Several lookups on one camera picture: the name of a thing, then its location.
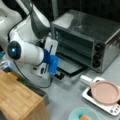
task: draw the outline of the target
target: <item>toaster oven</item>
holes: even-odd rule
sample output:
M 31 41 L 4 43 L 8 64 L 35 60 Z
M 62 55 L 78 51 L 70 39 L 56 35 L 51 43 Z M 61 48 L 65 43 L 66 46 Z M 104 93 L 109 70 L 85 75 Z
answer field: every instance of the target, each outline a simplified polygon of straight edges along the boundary
M 51 23 L 57 53 L 103 72 L 120 52 L 120 23 L 70 10 Z

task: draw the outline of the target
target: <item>black cable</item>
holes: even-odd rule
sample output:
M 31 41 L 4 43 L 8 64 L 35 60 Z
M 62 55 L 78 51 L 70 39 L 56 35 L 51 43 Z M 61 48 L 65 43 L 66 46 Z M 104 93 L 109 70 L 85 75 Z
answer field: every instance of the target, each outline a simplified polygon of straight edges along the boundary
M 16 66 L 16 68 L 18 69 L 18 71 L 21 73 L 21 75 L 26 79 L 26 80 L 28 80 L 29 82 L 31 82 L 22 72 L 21 72 L 21 70 L 19 69 L 19 67 L 18 67 L 18 65 L 16 64 L 16 62 L 14 61 L 14 64 L 15 64 L 15 66 Z M 39 88 L 49 88 L 50 86 L 51 86 L 51 84 L 52 84 L 52 81 L 53 81 L 53 76 L 51 77 L 51 79 L 50 79 L 50 84 L 48 85 L 48 86 L 45 86 L 45 87 L 43 87 L 43 86 L 38 86 L 38 85 L 36 85 L 37 87 L 39 87 Z
M 19 23 L 17 23 L 16 25 L 14 25 L 11 29 L 10 29 L 10 31 L 9 31 L 9 33 L 8 33 L 8 42 L 10 42 L 10 32 L 11 32 L 11 30 L 13 29 L 13 28 L 15 28 L 18 24 L 20 24 L 21 22 L 23 22 L 27 17 L 29 17 L 31 14 L 32 14 L 32 12 L 33 12 L 33 1 L 32 0 L 30 0 L 30 2 L 32 3 L 32 7 L 31 7 L 31 11 L 29 12 L 29 14 L 22 20 L 22 21 L 20 21 Z
M 27 17 L 30 16 L 30 15 L 32 14 L 32 12 L 33 12 L 33 1 L 32 1 L 32 0 L 30 0 L 30 1 L 31 1 L 31 3 L 32 3 L 32 8 L 31 8 L 31 11 L 29 12 L 29 14 L 27 15 Z M 19 69 L 19 67 L 18 67 L 18 65 L 16 64 L 15 61 L 14 61 L 14 64 L 15 64 L 16 68 L 18 69 L 18 71 L 21 73 L 21 75 L 22 75 L 25 79 L 27 79 L 29 82 L 31 82 L 31 81 L 21 72 L 21 70 Z M 49 87 L 51 86 L 51 84 L 52 84 L 53 78 L 54 78 L 54 77 L 51 77 L 51 79 L 50 79 L 50 84 L 49 84 L 48 86 L 46 86 L 46 87 L 42 87 L 42 86 L 38 86 L 38 85 L 36 85 L 36 86 L 39 87 L 39 88 L 49 88 Z

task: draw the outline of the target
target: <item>wooden block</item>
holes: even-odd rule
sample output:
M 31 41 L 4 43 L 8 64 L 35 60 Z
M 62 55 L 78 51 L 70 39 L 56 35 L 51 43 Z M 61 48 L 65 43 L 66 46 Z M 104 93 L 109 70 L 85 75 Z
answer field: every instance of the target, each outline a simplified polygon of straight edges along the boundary
M 7 120 L 50 120 L 43 98 L 2 70 L 0 110 Z

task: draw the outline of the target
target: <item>pan handle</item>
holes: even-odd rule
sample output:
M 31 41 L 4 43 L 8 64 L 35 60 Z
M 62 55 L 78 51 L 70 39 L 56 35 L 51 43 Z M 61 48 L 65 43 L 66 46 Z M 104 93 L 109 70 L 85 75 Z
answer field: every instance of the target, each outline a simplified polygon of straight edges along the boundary
M 85 84 L 88 85 L 88 86 L 90 86 L 91 83 L 92 83 L 92 79 L 90 79 L 89 77 L 84 76 L 84 75 L 82 75 L 82 76 L 80 77 L 80 81 L 83 82 L 83 83 L 85 83 Z

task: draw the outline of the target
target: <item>frying pan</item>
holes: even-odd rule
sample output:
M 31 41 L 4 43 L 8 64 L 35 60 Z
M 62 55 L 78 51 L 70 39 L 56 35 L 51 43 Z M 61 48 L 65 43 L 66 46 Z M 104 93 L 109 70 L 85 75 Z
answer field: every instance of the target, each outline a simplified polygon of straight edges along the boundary
M 120 100 L 120 88 L 106 80 L 92 82 L 92 79 L 82 75 L 81 81 L 89 85 L 91 88 L 92 97 L 99 103 L 112 105 Z

